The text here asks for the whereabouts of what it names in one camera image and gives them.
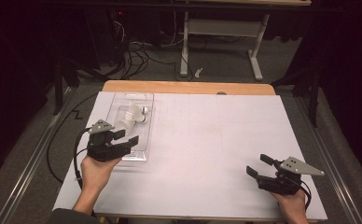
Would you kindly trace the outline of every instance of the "desk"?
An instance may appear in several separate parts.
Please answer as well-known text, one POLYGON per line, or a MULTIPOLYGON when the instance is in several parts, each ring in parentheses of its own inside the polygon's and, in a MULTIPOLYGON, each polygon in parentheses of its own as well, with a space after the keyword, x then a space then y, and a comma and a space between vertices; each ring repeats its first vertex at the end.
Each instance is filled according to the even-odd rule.
MULTIPOLYGON (((268 6, 309 6, 312 2, 302 0, 190 0, 188 2, 220 2, 230 4, 257 4, 268 6)), ((249 36, 256 39, 253 49, 248 51, 254 76, 257 81, 261 81, 263 76, 260 72, 257 54, 268 25, 269 14, 265 14, 262 21, 218 21, 218 20, 196 20, 190 19, 189 13, 185 12, 184 18, 184 43, 181 54, 180 76, 188 75, 188 35, 235 35, 249 36)))
MULTIPOLYGON (((274 168, 259 160, 261 153, 278 160, 291 154, 303 160, 282 101, 274 95, 271 86, 111 81, 98 95, 87 126, 106 118, 114 91, 155 93, 150 151, 146 162, 122 161, 117 165, 94 207, 96 214, 249 221, 282 219, 277 202, 269 193, 258 189, 255 179, 245 173, 248 164, 262 175, 274 176, 274 168), (219 91, 228 95, 212 94, 219 91), (233 108, 222 105, 233 105, 233 108)), ((87 142, 85 134, 79 149, 87 142)), ((74 205, 79 194, 74 178, 70 165, 54 208, 74 205)), ((327 219, 311 177, 304 175, 302 179, 313 196, 308 219, 327 219)))

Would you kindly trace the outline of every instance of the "white desk leg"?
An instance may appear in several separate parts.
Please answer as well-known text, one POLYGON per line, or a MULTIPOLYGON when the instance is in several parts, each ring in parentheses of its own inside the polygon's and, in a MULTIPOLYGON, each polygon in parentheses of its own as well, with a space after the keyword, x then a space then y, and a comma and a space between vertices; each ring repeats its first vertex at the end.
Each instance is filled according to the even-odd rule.
POLYGON ((248 56, 250 58, 251 66, 253 67, 253 72, 256 81, 261 81, 263 79, 262 74, 260 73, 260 68, 257 60, 257 54, 259 50, 260 43, 262 42, 262 37, 265 34, 266 26, 268 25, 269 15, 266 14, 263 17, 262 24, 259 27, 257 39, 256 39, 256 45, 253 50, 248 51, 248 56))
POLYGON ((186 77, 188 75, 188 16, 189 13, 185 12, 184 18, 184 45, 181 53, 181 68, 180 76, 186 77))

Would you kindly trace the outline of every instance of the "person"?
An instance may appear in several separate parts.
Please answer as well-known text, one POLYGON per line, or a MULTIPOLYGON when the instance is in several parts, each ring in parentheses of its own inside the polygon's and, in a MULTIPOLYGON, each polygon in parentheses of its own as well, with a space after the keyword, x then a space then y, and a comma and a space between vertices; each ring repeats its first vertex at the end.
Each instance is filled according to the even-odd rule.
MULTIPOLYGON (((81 163, 83 185, 77 202, 72 210, 55 209, 49 217, 48 224, 100 223, 91 216, 93 206, 108 183, 112 170, 120 161, 121 158, 99 162, 86 156, 81 163)), ((295 195, 283 196, 273 192, 270 192, 270 194, 278 201, 280 209, 289 224, 309 223, 305 213, 305 194, 302 190, 299 190, 295 195)))

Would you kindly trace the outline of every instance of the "black sleeve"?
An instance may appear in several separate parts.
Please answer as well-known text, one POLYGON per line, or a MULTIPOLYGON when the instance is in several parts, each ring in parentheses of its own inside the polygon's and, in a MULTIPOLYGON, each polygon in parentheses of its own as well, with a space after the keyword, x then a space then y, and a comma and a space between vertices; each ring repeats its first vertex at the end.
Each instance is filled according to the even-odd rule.
POLYGON ((50 215, 47 224, 100 224, 100 222, 91 216, 77 211, 58 208, 50 215))

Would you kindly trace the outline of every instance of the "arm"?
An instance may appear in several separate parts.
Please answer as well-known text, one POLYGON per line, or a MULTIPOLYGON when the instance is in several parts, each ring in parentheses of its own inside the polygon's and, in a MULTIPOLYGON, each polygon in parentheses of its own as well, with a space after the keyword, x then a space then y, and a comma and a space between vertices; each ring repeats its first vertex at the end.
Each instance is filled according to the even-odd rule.
POLYGON ((108 183, 112 170, 120 161, 121 158, 99 162, 89 156, 83 159, 81 163, 83 186, 81 194, 73 207, 74 211, 87 215, 91 214, 100 193, 108 183))
POLYGON ((305 211, 305 194, 301 189, 295 195, 283 196, 273 192, 270 194, 279 202, 280 209, 289 224, 309 223, 305 211))

